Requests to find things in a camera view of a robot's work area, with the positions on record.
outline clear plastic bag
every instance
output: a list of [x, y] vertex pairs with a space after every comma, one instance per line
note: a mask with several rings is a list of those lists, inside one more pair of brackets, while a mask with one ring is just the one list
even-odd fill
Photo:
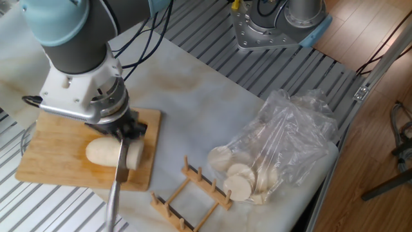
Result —
[[264, 204], [285, 182], [300, 185], [316, 160], [328, 154], [337, 123], [321, 90], [289, 97], [273, 91], [257, 117], [226, 146], [208, 156], [230, 198]]

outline silver mounting plate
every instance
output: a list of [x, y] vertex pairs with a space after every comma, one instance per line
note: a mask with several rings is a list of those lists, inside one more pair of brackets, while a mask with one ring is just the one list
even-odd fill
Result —
[[241, 1], [238, 10], [230, 14], [239, 49], [243, 51], [298, 47], [298, 43], [276, 28], [261, 28], [250, 20], [251, 2]]
[[370, 89], [366, 86], [359, 87], [358, 91], [356, 91], [355, 95], [353, 96], [353, 100], [362, 102], [366, 98], [369, 91]]

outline black wire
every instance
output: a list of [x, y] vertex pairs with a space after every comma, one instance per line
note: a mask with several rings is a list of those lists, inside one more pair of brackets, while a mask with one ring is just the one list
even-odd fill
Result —
[[371, 57], [371, 59], [369, 59], [368, 62], [366, 62], [365, 64], [363, 64], [361, 67], [358, 68], [358, 70], [356, 70], [356, 74], [360, 74], [366, 67], [367, 65], [369, 65], [372, 62], [378, 61], [382, 58], [383, 55], [381, 55], [379, 58], [376, 58], [375, 60], [373, 58], [375, 58], [376, 55], [378, 55], [378, 53], [383, 49], [383, 47], [389, 42], [389, 40], [392, 38], [392, 36], [395, 34], [395, 32], [400, 28], [400, 26], [402, 26], [402, 24], [405, 23], [406, 19], [409, 18], [409, 16], [412, 15], [412, 10], [403, 18], [403, 20], [398, 24], [398, 26], [393, 30], [393, 32], [389, 35], [389, 37], [385, 40], [385, 42], [382, 44], [382, 46], [380, 46], [380, 48], [373, 54], [373, 56]]
[[149, 19], [147, 18], [142, 25], [140, 26], [139, 30], [136, 32], [136, 34], [129, 40], [129, 42], [127, 42], [125, 45], [123, 45], [123, 47], [121, 49], [119, 49], [118, 53], [115, 55], [115, 58], [117, 58], [120, 54], [122, 54], [129, 46], [131, 43], [133, 43], [133, 41], [140, 35], [140, 32], [143, 30], [144, 26], [146, 25], [146, 23], [149, 21]]
[[[399, 58], [401, 58], [402, 56], [404, 56], [405, 54], [407, 54], [408, 51], [410, 51], [410, 50], [412, 50], [412, 45], [409, 46], [409, 48], [407, 48], [407, 50], [405, 50], [404, 52], [402, 52], [402, 53], [398, 56], [397, 59], [399, 59]], [[381, 55], [380, 57], [378, 57], [378, 58], [376, 58], [376, 59], [373, 59], [373, 60], [371, 61], [371, 63], [382, 59], [382, 57], [383, 57], [383, 55]], [[359, 75], [365, 75], [365, 74], [368, 74], [368, 73], [371, 73], [371, 72], [372, 72], [372, 70], [369, 70], [369, 71], [366, 71], [366, 72], [362, 72], [362, 73], [360, 73]]]
[[43, 98], [40, 96], [22, 96], [21, 100], [25, 103], [29, 104], [30, 106], [34, 106], [39, 108]]
[[143, 57], [142, 59], [139, 59], [137, 62], [133, 63], [133, 64], [129, 64], [129, 65], [125, 65], [123, 66], [123, 68], [132, 68], [132, 70], [130, 70], [130, 72], [126, 75], [126, 77], [124, 78], [124, 80], [126, 81], [130, 75], [134, 72], [134, 70], [137, 68], [137, 66], [139, 64], [141, 64], [142, 62], [146, 61], [148, 58], [150, 58], [150, 56], [152, 56], [154, 54], [154, 52], [158, 49], [158, 47], [160, 46], [160, 43], [163, 40], [163, 37], [166, 33], [167, 30], [167, 25], [169, 25], [169, 20], [170, 20], [170, 16], [172, 14], [172, 7], [173, 7], [173, 0], [171, 0], [170, 4], [169, 4], [169, 10], [167, 11], [167, 17], [166, 17], [166, 22], [165, 22], [165, 26], [163, 27], [162, 33], [160, 34], [160, 38], [156, 44], [156, 46], [154, 46], [154, 48], [151, 50], [151, 52], [149, 54], [147, 54], [145, 57]]
[[281, 0], [277, 0], [275, 7], [274, 7], [269, 13], [267, 13], [267, 14], [262, 14], [262, 12], [260, 11], [260, 1], [261, 1], [261, 0], [257, 0], [257, 6], [256, 6], [256, 8], [257, 8], [258, 14], [259, 14], [261, 17], [268, 17], [268, 16], [270, 16], [271, 14], [273, 14], [273, 13], [276, 11], [276, 9], [277, 9], [277, 7], [279, 6], [279, 4], [281, 3]]
[[[164, 19], [164, 17], [166, 16], [166, 13], [167, 13], [167, 9], [169, 9], [169, 7], [166, 8], [166, 11], [165, 11], [165, 13], [164, 13], [163, 16], [162, 16], [162, 19], [160, 20], [160, 22], [159, 22], [154, 28], [158, 28], [158, 27], [160, 26], [160, 24], [163, 22], [163, 19]], [[127, 44], [131, 44], [139, 35], [141, 35], [141, 34], [143, 34], [143, 33], [145, 33], [145, 32], [150, 31], [151, 28], [150, 28], [150, 29], [143, 30], [143, 31], [140, 32], [140, 30], [141, 30], [142, 28], [144, 28], [144, 26], [146, 25], [146, 23], [147, 23], [147, 22], [144, 22], [143, 27], [140, 27], [140, 28], [139, 28], [139, 30], [136, 32], [135, 36], [133, 36], [132, 39], [130, 39], [129, 42], [127, 42], [125, 45], [123, 45], [123, 47], [121, 47], [121, 48], [118, 49], [118, 50], [112, 50], [112, 52], [119, 52], [119, 51], [125, 49], [125, 46], [126, 46]]]

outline marble-pattern countertop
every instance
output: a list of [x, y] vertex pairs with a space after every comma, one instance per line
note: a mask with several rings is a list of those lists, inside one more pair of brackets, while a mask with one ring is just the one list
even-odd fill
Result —
[[[112, 49], [120, 48], [135, 31], [137, 27], [112, 41]], [[122, 64], [140, 57], [148, 35], [139, 36], [120, 56]], [[203, 175], [213, 179], [207, 165], [208, 152], [228, 143], [263, 104], [261, 99], [167, 40], [135, 70], [126, 86], [132, 106], [159, 109], [163, 113], [149, 190], [164, 199], [185, 180], [180, 172], [184, 155], [188, 155], [194, 167], [203, 167]], [[289, 231], [336, 159], [335, 145], [330, 144], [330, 150], [331, 155], [317, 162], [302, 186], [282, 187], [266, 206], [235, 203], [229, 211], [218, 207], [202, 231]], [[107, 200], [108, 190], [94, 192]], [[138, 231], [175, 231], [149, 205], [150, 201], [149, 192], [122, 191], [119, 213]], [[195, 226], [213, 201], [189, 184], [171, 205]]]

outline wooden cutting board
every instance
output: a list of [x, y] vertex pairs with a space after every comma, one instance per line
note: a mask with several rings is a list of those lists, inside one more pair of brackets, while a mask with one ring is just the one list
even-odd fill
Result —
[[[142, 160], [122, 184], [122, 190], [149, 188], [162, 114], [159, 110], [134, 108], [139, 122], [147, 124]], [[43, 184], [110, 189], [116, 168], [90, 162], [86, 146], [103, 137], [79, 121], [41, 112], [33, 139], [15, 175], [17, 180]]]

